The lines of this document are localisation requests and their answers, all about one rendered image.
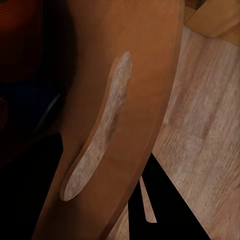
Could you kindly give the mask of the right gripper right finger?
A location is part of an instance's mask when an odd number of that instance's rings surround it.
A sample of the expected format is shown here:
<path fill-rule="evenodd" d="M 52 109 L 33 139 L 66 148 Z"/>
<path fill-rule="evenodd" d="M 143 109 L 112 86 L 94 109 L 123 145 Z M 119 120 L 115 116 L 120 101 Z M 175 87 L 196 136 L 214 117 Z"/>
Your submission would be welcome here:
<path fill-rule="evenodd" d="M 146 220 L 140 180 L 128 200 L 129 240 L 211 240 L 153 154 L 142 178 L 157 220 Z"/>

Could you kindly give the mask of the trash can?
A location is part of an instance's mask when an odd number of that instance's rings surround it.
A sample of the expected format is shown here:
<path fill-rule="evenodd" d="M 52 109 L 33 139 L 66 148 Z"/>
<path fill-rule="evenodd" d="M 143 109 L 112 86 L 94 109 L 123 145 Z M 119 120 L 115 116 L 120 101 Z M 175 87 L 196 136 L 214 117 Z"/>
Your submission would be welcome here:
<path fill-rule="evenodd" d="M 176 76 L 184 11 L 185 0 L 42 0 L 42 58 L 36 72 L 63 97 L 39 133 L 7 120 L 0 132 L 0 169 L 37 141 L 61 134 L 63 153 L 31 240 L 106 240 L 159 135 Z M 131 79 L 114 134 L 88 183 L 65 201 L 126 52 Z"/>

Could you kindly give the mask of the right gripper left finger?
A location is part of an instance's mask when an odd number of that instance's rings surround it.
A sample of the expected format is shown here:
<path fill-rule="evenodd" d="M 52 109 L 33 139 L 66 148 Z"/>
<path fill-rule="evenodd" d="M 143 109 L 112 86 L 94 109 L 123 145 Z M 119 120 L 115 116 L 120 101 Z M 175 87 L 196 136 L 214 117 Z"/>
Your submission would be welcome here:
<path fill-rule="evenodd" d="M 0 168 L 0 240 L 31 240 L 62 153 L 56 133 Z"/>

